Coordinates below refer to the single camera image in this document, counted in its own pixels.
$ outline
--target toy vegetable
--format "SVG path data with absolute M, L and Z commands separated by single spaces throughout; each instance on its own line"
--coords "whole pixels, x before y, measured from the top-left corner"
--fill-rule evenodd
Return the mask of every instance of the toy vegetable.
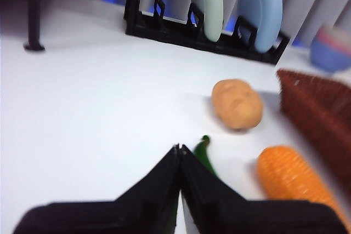
M 216 83 L 211 101 L 218 117 L 230 128 L 253 128 L 262 119 L 261 98 L 242 80 L 225 79 Z
M 209 144 L 210 137 L 208 137 L 208 135 L 204 135 L 201 142 L 195 147 L 194 155 L 213 175 L 217 176 L 207 156 L 207 147 Z
M 306 199 L 334 209 L 351 233 L 346 217 L 331 192 L 308 163 L 287 146 L 268 147 L 257 162 L 259 180 L 272 199 Z

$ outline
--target white table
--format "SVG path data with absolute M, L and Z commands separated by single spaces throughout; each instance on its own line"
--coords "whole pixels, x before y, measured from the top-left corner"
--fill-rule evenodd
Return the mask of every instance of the white table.
M 319 171 L 351 215 L 338 185 L 279 112 L 275 71 L 311 67 L 288 48 L 277 67 L 124 34 L 123 8 L 96 0 L 51 0 L 43 11 L 43 53 L 24 51 L 25 3 L 2 14 L 1 233 L 31 207 L 115 199 L 175 143 L 212 138 L 220 178 L 248 199 L 264 199 L 254 164 L 268 146 L 290 144 Z M 216 82 L 241 78 L 265 102 L 260 125 L 244 134 L 214 116 Z M 178 213 L 176 233 L 185 233 Z

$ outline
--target dish rack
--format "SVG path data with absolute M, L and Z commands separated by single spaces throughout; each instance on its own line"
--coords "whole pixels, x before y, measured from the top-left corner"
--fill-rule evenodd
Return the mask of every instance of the dish rack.
M 278 46 L 271 47 L 266 53 L 259 53 L 254 48 L 258 29 L 240 16 L 236 21 L 234 32 L 231 36 L 222 33 L 217 42 L 211 42 L 204 35 L 204 14 L 196 4 L 190 4 L 186 23 L 170 21 L 164 18 L 166 5 L 163 0 L 154 1 L 153 16 L 142 14 L 139 6 L 140 0 L 126 0 L 123 18 L 127 22 L 127 35 L 274 65 L 277 64 L 290 41 L 289 37 L 280 31 L 278 35 L 280 43 Z M 196 25 L 191 22 L 192 15 L 196 18 Z M 241 40 L 240 28 L 245 28 L 250 32 L 248 45 Z
M 279 70 L 281 110 L 310 141 L 351 198 L 351 89 Z

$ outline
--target green chili pepper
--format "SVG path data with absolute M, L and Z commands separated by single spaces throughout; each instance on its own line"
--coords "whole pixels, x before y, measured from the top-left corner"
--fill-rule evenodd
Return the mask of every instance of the green chili pepper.
M 194 155 L 213 175 L 217 176 L 207 156 L 207 147 L 209 144 L 210 137 L 208 135 L 204 135 L 201 142 L 195 147 Z

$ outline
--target wicker basket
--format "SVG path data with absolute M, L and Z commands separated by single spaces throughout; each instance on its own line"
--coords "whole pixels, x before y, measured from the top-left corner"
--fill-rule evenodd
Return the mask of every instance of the wicker basket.
M 281 109 L 351 197 L 351 89 L 330 79 L 279 70 Z

